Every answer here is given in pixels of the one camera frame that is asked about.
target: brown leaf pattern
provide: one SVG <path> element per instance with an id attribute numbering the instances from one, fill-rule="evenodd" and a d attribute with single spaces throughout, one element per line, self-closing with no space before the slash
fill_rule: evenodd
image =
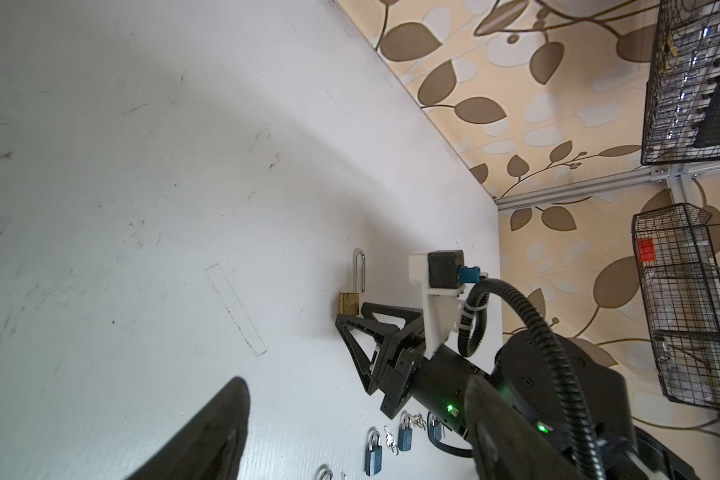
<path id="1" fill-rule="evenodd" d="M 530 74 L 534 80 L 546 85 L 563 61 L 563 53 L 565 46 L 560 42 L 548 42 L 538 47 L 530 57 Z"/>
<path id="2" fill-rule="evenodd" d="M 653 195 L 653 197 L 651 197 L 650 200 L 643 205 L 643 209 L 640 212 L 644 214 L 647 211 L 664 208 L 665 206 L 670 205 L 672 205 L 672 196 L 670 195 L 670 191 L 665 188 L 658 194 Z"/>
<path id="3" fill-rule="evenodd" d="M 454 108 L 456 116 L 471 124 L 490 124 L 507 116 L 504 109 L 486 97 L 462 100 Z"/>
<path id="4" fill-rule="evenodd" d="M 429 55 L 440 47 L 429 28 L 421 23 L 409 22 L 400 24 L 382 39 L 382 54 L 393 62 L 417 60 Z"/>
<path id="5" fill-rule="evenodd" d="M 507 164 L 507 173 L 512 177 L 522 177 L 528 173 L 530 167 L 519 155 L 513 156 Z"/>
<path id="6" fill-rule="evenodd" d="M 424 79 L 418 89 L 418 101 L 425 107 L 445 100 L 456 88 L 456 72 L 453 63 L 448 60 L 436 67 Z"/>
<path id="7" fill-rule="evenodd" d="M 640 288 L 637 262 L 634 256 L 625 256 L 606 266 L 595 279 L 592 295 L 603 308 L 624 306 Z"/>
<path id="8" fill-rule="evenodd" d="M 605 350 L 601 349 L 597 345 L 595 345 L 592 342 L 588 342 L 584 339 L 568 339 L 576 344 L 577 347 L 582 349 L 590 358 L 595 362 L 599 363 L 602 366 L 614 366 L 618 365 L 619 363 L 614 360 L 613 356 L 606 352 Z"/>
<path id="9" fill-rule="evenodd" d="M 521 208 L 519 210 L 515 210 L 512 212 L 512 217 L 509 218 L 509 226 L 514 232 L 515 230 L 519 230 L 520 228 L 523 228 L 528 222 L 530 222 L 530 218 L 534 216 L 534 211 L 530 208 Z"/>
<path id="10" fill-rule="evenodd" d="M 720 224 L 720 210 L 714 206 L 705 205 L 704 210 L 710 212 L 712 217 L 707 224 Z M 710 226 L 710 241 L 712 242 L 712 251 L 716 254 L 720 252 L 720 225 Z"/>
<path id="11" fill-rule="evenodd" d="M 504 30 L 517 20 L 528 6 L 528 0 L 512 0 L 494 8 L 494 10 L 483 18 L 478 27 L 474 30 L 475 37 L 482 37 Z"/>
<path id="12" fill-rule="evenodd" d="M 562 144 L 557 145 L 552 151 L 550 152 L 550 163 L 556 163 L 560 160 L 564 160 L 568 155 L 570 155 L 570 152 L 574 149 L 574 142 L 571 140 L 568 140 L 567 142 L 564 142 Z"/>
<path id="13" fill-rule="evenodd" d="M 488 166 L 486 164 L 480 164 L 477 167 L 472 167 L 469 171 L 472 172 L 472 175 L 474 175 L 481 184 L 488 178 Z"/>
<path id="14" fill-rule="evenodd" d="M 618 147 L 611 147 L 598 153 L 601 157 L 621 157 L 623 155 L 633 154 L 634 152 L 641 149 L 639 145 L 619 145 Z"/>
<path id="15" fill-rule="evenodd" d="M 622 35 L 616 41 L 616 54 L 628 62 L 650 62 L 654 34 L 656 34 L 656 24 Z"/>
<path id="16" fill-rule="evenodd" d="M 564 206 L 550 206 L 541 214 L 541 221 L 559 232 L 576 230 L 576 220 Z"/>

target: black wire basket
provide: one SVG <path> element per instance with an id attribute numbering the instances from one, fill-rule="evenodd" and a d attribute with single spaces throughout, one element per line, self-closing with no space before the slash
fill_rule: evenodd
<path id="1" fill-rule="evenodd" d="M 711 216 L 675 204 L 635 215 L 632 234 L 664 396 L 720 412 L 720 267 Z"/>
<path id="2" fill-rule="evenodd" d="M 640 162 L 712 160 L 720 160 L 720 0 L 662 0 Z"/>

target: key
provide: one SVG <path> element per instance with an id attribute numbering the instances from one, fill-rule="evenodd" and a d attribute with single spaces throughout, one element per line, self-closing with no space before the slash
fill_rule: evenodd
<path id="1" fill-rule="evenodd" d="M 418 415 L 408 414 L 408 418 L 410 418 L 411 420 L 411 425 L 419 427 L 423 430 L 427 429 L 427 423 L 424 421 L 421 413 L 419 413 Z"/>
<path id="2" fill-rule="evenodd" d="M 368 434 L 365 448 L 365 475 L 371 477 L 382 470 L 382 436 L 374 428 Z"/>
<path id="3" fill-rule="evenodd" d="M 384 426 L 384 431 L 387 433 L 387 447 L 392 450 L 393 454 L 397 455 L 400 453 L 400 450 L 398 448 L 398 443 L 394 440 L 394 435 L 389 431 L 387 426 Z"/>
<path id="4" fill-rule="evenodd" d="M 400 442 L 400 451 L 407 452 L 411 449 L 413 440 L 413 428 L 411 427 L 411 416 L 403 410 L 400 414 L 400 428 L 398 429 L 398 441 Z"/>

